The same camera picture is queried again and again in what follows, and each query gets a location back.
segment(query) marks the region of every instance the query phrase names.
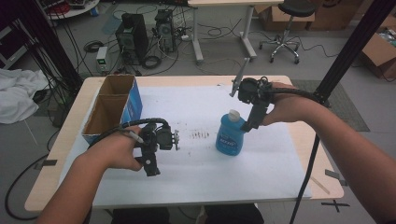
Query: office chair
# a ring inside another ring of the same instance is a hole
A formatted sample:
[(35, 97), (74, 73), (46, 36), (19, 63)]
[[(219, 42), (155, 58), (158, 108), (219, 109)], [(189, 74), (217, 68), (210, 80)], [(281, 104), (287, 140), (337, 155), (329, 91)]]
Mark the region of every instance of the office chair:
[(283, 35), (276, 35), (274, 40), (270, 41), (260, 41), (260, 49), (262, 49), (262, 44), (275, 44), (277, 47), (271, 54), (270, 63), (274, 62), (274, 57), (276, 53), (281, 49), (288, 49), (292, 54), (294, 54), (294, 63), (299, 63), (300, 58), (297, 54), (297, 49), (300, 47), (300, 42), (295, 41), (287, 41), (291, 23), (294, 17), (309, 17), (315, 12), (315, 5), (309, 2), (308, 0), (285, 0), (284, 3), (278, 5), (279, 9), (284, 13), (290, 15), (290, 19), (286, 30), (283, 32)]

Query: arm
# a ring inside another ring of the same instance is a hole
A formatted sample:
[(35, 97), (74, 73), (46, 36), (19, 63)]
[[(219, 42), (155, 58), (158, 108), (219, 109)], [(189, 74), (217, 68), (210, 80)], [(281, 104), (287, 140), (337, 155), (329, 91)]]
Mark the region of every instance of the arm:
[(133, 148), (133, 139), (113, 133), (79, 155), (36, 223), (81, 224), (107, 168), (140, 170), (141, 164), (133, 158)]
[[(287, 87), (279, 83), (274, 86)], [(289, 94), (277, 95), (274, 103), (275, 108), (264, 118), (263, 125), (278, 121), (306, 122), (318, 134), (373, 219), (377, 223), (396, 219), (396, 161), (392, 157), (322, 105)]]

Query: table leg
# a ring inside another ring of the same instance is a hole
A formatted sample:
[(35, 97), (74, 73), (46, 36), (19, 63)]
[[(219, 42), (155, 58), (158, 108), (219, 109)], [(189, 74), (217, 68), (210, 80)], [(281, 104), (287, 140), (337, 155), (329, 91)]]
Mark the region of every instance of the table leg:
[(251, 22), (251, 17), (253, 15), (253, 9), (254, 9), (254, 6), (249, 6), (247, 8), (247, 18), (246, 18), (247, 21), (245, 24), (245, 31), (240, 32), (242, 42), (245, 45), (245, 47), (247, 48), (247, 53), (248, 53), (250, 59), (257, 58), (257, 54), (254, 51), (253, 47), (251, 47), (250, 41), (248, 40), (248, 32), (250, 29), (250, 22)]
[(198, 41), (198, 20), (197, 20), (198, 15), (197, 14), (198, 14), (198, 7), (195, 7), (193, 10), (194, 32), (192, 35), (192, 45), (194, 47), (195, 58), (198, 63), (201, 63), (204, 61), (204, 56), (202, 55), (201, 46), (199, 45), (199, 41)]

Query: blue spray bottle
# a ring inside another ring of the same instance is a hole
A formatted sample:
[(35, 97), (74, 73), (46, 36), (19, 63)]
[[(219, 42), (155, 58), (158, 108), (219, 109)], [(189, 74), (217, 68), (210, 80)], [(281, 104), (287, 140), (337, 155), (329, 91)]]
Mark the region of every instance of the blue spray bottle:
[(221, 125), (216, 139), (218, 151), (230, 156), (236, 156), (241, 152), (245, 133), (241, 130), (241, 126), (244, 123), (245, 120), (236, 110), (230, 110), (228, 114), (221, 117)]

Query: gray floor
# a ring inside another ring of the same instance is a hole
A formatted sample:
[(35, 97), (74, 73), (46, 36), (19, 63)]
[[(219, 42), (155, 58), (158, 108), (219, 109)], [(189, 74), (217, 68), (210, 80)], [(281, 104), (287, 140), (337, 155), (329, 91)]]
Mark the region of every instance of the gray floor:
[[(115, 38), (114, 35), (105, 35), (102, 28), (108, 22), (111, 12), (119, 7), (127, 8), (124, 10), (131, 10), (128, 9), (129, 6), (101, 4), (99, 8), (101, 14), (99, 17), (91, 17), (89, 14), (84, 14), (68, 20), (68, 24), (81, 51), (84, 44), (91, 40), (98, 39), (107, 42), (107, 40)], [(239, 9), (226, 8), (224, 10), (238, 11)], [(202, 14), (199, 17), (201, 24), (232, 27), (236, 25), (240, 18), (244, 19), (243, 13), (245, 10), (238, 11), (239, 14), (236, 12), (232, 13), (227, 19), (224, 19), (224, 17), (221, 17), (221, 19), (212, 18), (214, 13), (212, 13), (213, 11), (211, 9), (202, 10), (201, 12)], [(189, 15), (187, 21), (191, 25), (191, 14)], [(241, 20), (236, 26), (234, 29), (235, 33), (242, 31), (244, 22), (244, 20)], [(77, 64), (74, 50), (70, 45), (67, 35), (64, 33), (63, 24), (65, 23), (60, 22), (57, 27), (59, 37), (72, 62)], [(207, 28), (200, 27), (200, 29), (202, 29), (200, 38), (207, 37), (205, 34)], [(321, 44), (328, 55), (333, 55), (338, 53), (345, 45), (353, 29), (354, 26), (350, 25), (345, 31), (341, 32), (301, 31), (291, 32), (290, 36), (300, 36), (306, 49)], [(276, 55), (273, 63), (269, 63), (269, 55), (273, 47), (264, 46), (262, 50), (259, 50), (259, 41), (265, 37), (257, 20), (252, 21), (251, 31), (257, 31), (261, 34), (251, 33), (249, 35), (253, 48), (258, 54), (258, 58), (248, 65), (246, 74), (267, 76), (287, 75), (292, 79), (322, 80), (335, 59), (334, 57), (326, 57), (322, 49), (314, 48), (308, 51), (299, 50), (301, 55), (301, 62), (299, 64), (294, 64), (293, 57), (283, 50)], [(268, 36), (275, 35), (275, 33), (268, 32), (265, 34)], [(217, 40), (202, 40), (201, 44), (205, 62), (199, 67), (194, 62), (191, 43), (183, 42), (179, 46), (179, 58), (176, 64), (158, 76), (235, 75), (239, 70), (239, 64), (246, 57), (245, 50), (241, 46), (239, 39), (233, 35), (227, 35)], [(110, 55), (113, 62), (115, 62), (117, 52)], [(169, 56), (176, 57), (176, 54), (171, 53)], [(96, 70), (94, 58), (94, 54), (88, 54), (85, 60), (92, 71)], [(140, 68), (139, 70), (144, 75), (159, 72), (168, 68), (173, 61), (167, 58), (163, 60), (160, 67), (154, 70)], [(33, 71), (38, 69), (29, 55), (23, 56), (12, 67), (12, 69), (17, 68)], [(87, 69), (82, 65), (79, 71), (80, 73), (84, 73), (87, 72)], [(396, 158), (394, 147), (396, 145), (394, 138), (396, 127), (396, 118), (394, 117), (394, 111), (396, 111), (396, 100), (394, 97), (396, 95), (396, 82), (389, 83), (383, 79), (378, 79), (364, 66), (361, 66), (359, 61), (356, 61), (353, 67), (349, 68), (346, 72), (341, 83), (371, 130), (368, 133), (361, 134)], [(0, 192), (2, 198), (0, 223), (33, 223), (33, 221), (18, 221), (9, 217), (5, 211), (4, 199), (8, 188), (18, 174), (33, 161), (48, 153), (47, 143), (56, 131), (57, 129), (52, 127), (49, 118), (46, 117), (32, 116), (29, 119), (14, 124), (0, 124)], [(10, 208), (19, 217), (35, 215), (25, 211), (23, 205), (35, 183), (38, 173), (39, 171), (30, 169), (10, 194)], [(339, 207), (339, 212), (337, 212), (334, 206), (321, 205), (321, 203), (331, 203), (332, 201), (302, 202), (295, 223), (374, 223), (361, 207), (350, 188), (344, 187), (344, 191), (345, 197), (336, 201), (338, 203), (347, 203), (350, 206), (341, 206)], [(289, 222), (293, 206), (293, 202), (259, 203), (259, 209), (262, 211), (265, 223), (276, 224)], [(196, 217), (199, 213), (199, 207), (197, 206), (182, 207), (182, 209), (190, 217)], [(177, 207), (170, 208), (170, 211), (172, 223), (194, 223), (193, 220), (182, 215)], [(110, 220), (111, 217), (104, 210), (93, 212), (92, 223), (110, 223)]]

